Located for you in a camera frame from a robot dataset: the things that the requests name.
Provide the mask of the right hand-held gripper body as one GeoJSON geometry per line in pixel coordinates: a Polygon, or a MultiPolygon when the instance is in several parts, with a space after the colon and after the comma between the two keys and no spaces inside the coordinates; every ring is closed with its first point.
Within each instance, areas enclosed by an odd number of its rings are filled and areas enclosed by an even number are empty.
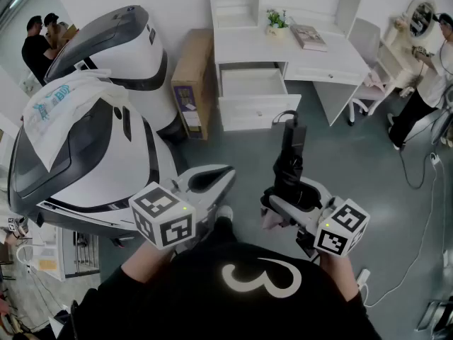
{"type": "Polygon", "coordinates": [[[361,240],[370,215],[351,199],[332,197],[319,216],[302,225],[296,243],[312,258],[316,252],[345,257],[361,240]]]}

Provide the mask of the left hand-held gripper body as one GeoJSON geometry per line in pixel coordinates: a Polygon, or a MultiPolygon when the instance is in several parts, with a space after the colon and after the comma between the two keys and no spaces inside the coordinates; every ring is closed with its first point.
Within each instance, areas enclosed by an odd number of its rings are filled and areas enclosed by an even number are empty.
{"type": "Polygon", "coordinates": [[[207,219],[219,197],[218,185],[197,192],[180,176],[164,185],[150,183],[129,205],[139,233],[157,249],[170,249],[196,238],[197,224],[207,219]]]}

